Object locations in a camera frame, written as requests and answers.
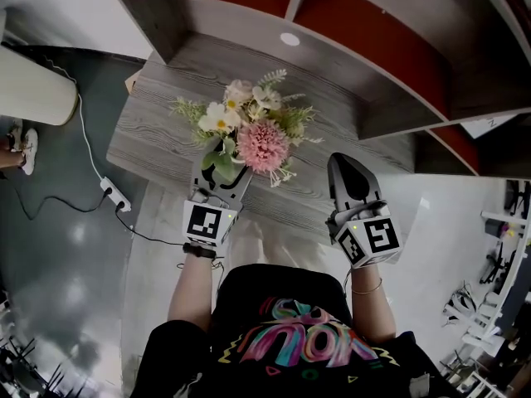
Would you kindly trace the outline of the flowers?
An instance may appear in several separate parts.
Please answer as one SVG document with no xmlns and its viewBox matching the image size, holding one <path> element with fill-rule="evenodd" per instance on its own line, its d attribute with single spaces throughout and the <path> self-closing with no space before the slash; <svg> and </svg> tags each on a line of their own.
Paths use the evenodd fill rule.
<svg viewBox="0 0 531 398">
<path fill-rule="evenodd" d="M 272 187 L 296 176 L 290 168 L 291 150 L 323 139 L 306 132 L 316 111 L 295 104 L 305 95 L 278 91 L 286 76 L 287 70 L 278 69 L 256 83 L 233 80 L 220 101 L 208 104 L 182 97 L 173 101 L 173 112 L 188 120 L 195 141 L 215 145 L 202 157 L 202 169 L 211 168 L 221 178 L 233 181 L 238 168 L 247 168 L 268 177 Z"/>
</svg>

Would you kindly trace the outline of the person's left forearm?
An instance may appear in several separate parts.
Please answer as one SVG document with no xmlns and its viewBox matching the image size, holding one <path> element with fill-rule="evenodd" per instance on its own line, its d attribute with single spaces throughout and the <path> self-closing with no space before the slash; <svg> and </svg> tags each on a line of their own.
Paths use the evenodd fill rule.
<svg viewBox="0 0 531 398">
<path fill-rule="evenodd" d="M 185 321 L 207 332 L 212 317 L 212 261 L 187 255 L 168 309 L 168 321 Z"/>
</svg>

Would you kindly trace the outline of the black wristband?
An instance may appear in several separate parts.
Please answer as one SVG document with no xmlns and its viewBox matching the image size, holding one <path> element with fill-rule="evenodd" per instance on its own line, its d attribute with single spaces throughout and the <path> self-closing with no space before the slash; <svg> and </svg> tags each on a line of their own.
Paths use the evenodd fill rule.
<svg viewBox="0 0 531 398">
<path fill-rule="evenodd" d="M 206 249 L 198 244 L 185 243 L 183 244 L 183 252 L 188 255 L 194 255 L 197 258 L 204 258 L 214 261 L 217 258 L 215 250 Z"/>
</svg>

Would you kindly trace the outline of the person's right forearm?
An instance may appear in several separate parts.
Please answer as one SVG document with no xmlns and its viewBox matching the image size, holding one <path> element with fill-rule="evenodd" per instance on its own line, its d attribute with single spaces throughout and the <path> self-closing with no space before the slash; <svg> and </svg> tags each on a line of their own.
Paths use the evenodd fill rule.
<svg viewBox="0 0 531 398">
<path fill-rule="evenodd" d="M 353 329 L 370 343 L 384 343 L 397 335 L 377 265 L 351 273 Z"/>
</svg>

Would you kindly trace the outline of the grey wooden shelf unit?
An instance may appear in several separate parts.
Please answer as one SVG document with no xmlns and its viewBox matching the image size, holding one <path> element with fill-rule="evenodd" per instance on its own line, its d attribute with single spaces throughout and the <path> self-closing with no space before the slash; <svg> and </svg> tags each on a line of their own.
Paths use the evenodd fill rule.
<svg viewBox="0 0 531 398">
<path fill-rule="evenodd" d="M 359 142 L 400 142 L 412 172 L 531 181 L 531 0 L 118 2 L 149 58 L 213 36 L 353 93 Z M 508 114 L 477 139 L 460 126 Z"/>
</svg>

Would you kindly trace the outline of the black printed t-shirt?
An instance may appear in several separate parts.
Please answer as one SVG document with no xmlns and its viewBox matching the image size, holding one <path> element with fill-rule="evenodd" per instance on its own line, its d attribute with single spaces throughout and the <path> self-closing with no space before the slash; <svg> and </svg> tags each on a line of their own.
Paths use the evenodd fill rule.
<svg viewBox="0 0 531 398">
<path fill-rule="evenodd" d="M 130 398 L 460 398 L 411 332 L 376 343 L 352 327 L 336 278 L 279 265 L 232 269 L 208 330 L 156 327 Z"/>
</svg>

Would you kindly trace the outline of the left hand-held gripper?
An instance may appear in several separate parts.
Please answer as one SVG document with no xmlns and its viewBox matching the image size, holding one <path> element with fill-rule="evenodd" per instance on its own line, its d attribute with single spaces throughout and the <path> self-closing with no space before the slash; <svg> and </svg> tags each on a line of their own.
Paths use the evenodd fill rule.
<svg viewBox="0 0 531 398">
<path fill-rule="evenodd" d="M 192 165 L 191 195 L 183 203 L 183 236 L 190 242 L 222 248 L 243 208 L 241 199 L 253 171 L 238 166 L 235 177 L 227 180 L 218 171 L 214 172 L 211 152 L 203 150 Z"/>
</svg>

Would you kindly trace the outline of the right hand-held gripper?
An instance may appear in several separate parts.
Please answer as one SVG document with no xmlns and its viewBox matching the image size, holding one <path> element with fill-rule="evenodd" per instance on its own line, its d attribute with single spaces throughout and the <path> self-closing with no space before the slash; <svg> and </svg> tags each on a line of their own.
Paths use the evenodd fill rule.
<svg viewBox="0 0 531 398">
<path fill-rule="evenodd" d="M 381 198 L 376 176 L 358 160 L 333 153 L 327 164 L 329 194 L 335 209 L 326 221 L 353 269 L 385 262 L 403 247 L 402 234 L 389 206 Z M 356 202 L 364 204 L 354 206 Z"/>
</svg>

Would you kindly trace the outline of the tall white cylinder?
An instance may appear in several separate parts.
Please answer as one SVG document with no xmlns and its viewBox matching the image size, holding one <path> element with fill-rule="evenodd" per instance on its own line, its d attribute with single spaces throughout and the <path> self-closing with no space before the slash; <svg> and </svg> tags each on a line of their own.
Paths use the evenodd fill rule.
<svg viewBox="0 0 531 398">
<path fill-rule="evenodd" d="M 0 115 L 61 126 L 77 104 L 72 80 L 0 45 Z"/>
</svg>

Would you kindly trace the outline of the white shelving rack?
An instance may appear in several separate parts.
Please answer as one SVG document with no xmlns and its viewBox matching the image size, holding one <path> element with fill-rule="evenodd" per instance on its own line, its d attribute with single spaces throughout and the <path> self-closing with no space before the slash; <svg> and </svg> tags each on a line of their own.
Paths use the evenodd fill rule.
<svg viewBox="0 0 531 398">
<path fill-rule="evenodd" d="M 519 272 L 531 263 L 531 181 L 508 180 L 504 211 L 482 211 L 485 232 L 497 239 L 494 253 L 486 260 L 490 268 L 480 277 L 492 289 L 476 302 L 464 287 L 452 294 L 443 314 L 448 321 L 466 326 L 462 341 L 495 357 L 504 343 L 502 318 L 509 297 L 517 291 Z"/>
</svg>

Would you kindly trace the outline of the person's pale trousers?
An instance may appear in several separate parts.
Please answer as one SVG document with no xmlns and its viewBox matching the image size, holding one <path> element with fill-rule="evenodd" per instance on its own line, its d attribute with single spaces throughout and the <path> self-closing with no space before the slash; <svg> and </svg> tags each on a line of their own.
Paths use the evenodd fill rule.
<svg viewBox="0 0 531 398">
<path fill-rule="evenodd" d="M 326 272 L 324 257 L 315 241 L 291 235 L 280 227 L 241 219 L 231 230 L 227 263 L 229 269 L 268 264 Z"/>
</svg>

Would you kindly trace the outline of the white power strip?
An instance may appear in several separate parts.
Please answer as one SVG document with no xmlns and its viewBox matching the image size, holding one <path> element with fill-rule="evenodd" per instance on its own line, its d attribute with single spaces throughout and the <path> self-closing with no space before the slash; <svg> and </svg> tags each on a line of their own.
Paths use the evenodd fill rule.
<svg viewBox="0 0 531 398">
<path fill-rule="evenodd" d="M 131 211 L 130 201 L 125 197 L 125 195 L 117 188 L 117 186 L 112 183 L 112 181 L 103 177 L 100 180 L 100 188 L 103 190 L 106 197 L 108 197 L 116 206 L 119 211 L 129 212 Z"/>
</svg>

